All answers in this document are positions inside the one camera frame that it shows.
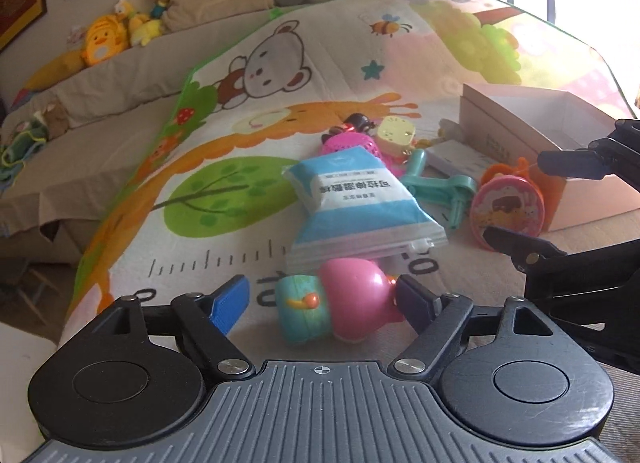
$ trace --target blue white plastic bag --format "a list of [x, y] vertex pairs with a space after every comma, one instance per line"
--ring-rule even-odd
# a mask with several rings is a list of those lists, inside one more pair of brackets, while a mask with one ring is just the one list
[[362, 147], [301, 161], [284, 177], [310, 215], [287, 254], [289, 273], [329, 259], [379, 259], [447, 242], [444, 228]]

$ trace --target teal plastic toy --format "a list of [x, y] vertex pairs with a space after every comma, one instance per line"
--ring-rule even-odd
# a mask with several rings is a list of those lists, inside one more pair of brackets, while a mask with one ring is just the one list
[[[280, 324], [290, 343], [302, 344], [331, 333], [331, 312], [318, 277], [285, 277], [276, 286], [275, 296]], [[308, 302], [308, 296], [315, 297], [314, 301]]]
[[449, 179], [422, 177], [426, 164], [427, 153], [421, 148], [415, 149], [400, 182], [416, 199], [449, 207], [449, 227], [456, 230], [478, 191], [478, 184], [474, 179], [463, 175]]

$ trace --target black circular pad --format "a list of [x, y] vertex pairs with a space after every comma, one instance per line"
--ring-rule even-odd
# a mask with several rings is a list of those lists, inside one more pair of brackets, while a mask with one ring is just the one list
[[499, 367], [494, 374], [494, 384], [505, 396], [524, 403], [554, 401], [569, 389], [569, 380], [560, 369], [528, 360]]
[[149, 383], [148, 372], [130, 362], [98, 362], [74, 378], [76, 393], [95, 403], [117, 403], [133, 398]]
[[193, 362], [148, 337], [79, 334], [36, 372], [29, 404], [47, 437], [85, 448], [124, 448], [182, 425], [204, 390]]
[[470, 429], [528, 447], [598, 435], [613, 405], [598, 363], [533, 305], [510, 299], [495, 340], [453, 359], [438, 393]]

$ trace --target cartoon tree print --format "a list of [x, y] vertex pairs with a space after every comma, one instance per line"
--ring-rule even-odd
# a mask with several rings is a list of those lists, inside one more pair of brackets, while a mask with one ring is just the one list
[[205, 124], [205, 119], [216, 108], [218, 90], [213, 86], [200, 87], [199, 82], [191, 82], [184, 88], [174, 117], [164, 126], [161, 138], [182, 131], [184, 141], [193, 131]]
[[482, 24], [472, 13], [465, 13], [443, 0], [411, 4], [436, 32], [459, 64], [481, 74], [490, 84], [519, 86], [522, 79], [518, 40], [507, 30]]
[[213, 237], [257, 223], [296, 201], [282, 177], [291, 159], [247, 156], [201, 168], [152, 210], [164, 211], [164, 223], [182, 237]]

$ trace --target orange toy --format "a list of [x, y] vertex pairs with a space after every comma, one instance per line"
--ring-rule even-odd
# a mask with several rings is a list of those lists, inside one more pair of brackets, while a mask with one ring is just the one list
[[482, 177], [480, 178], [480, 186], [491, 181], [496, 176], [509, 175], [526, 179], [540, 193], [540, 199], [542, 199], [542, 192], [540, 191], [540, 188], [531, 180], [529, 176], [529, 162], [524, 158], [518, 158], [518, 162], [515, 167], [507, 165], [506, 163], [496, 163], [492, 165], [484, 172], [484, 174], [482, 174]]
[[123, 52], [129, 47], [127, 29], [115, 15], [97, 18], [86, 31], [82, 59], [88, 66]]

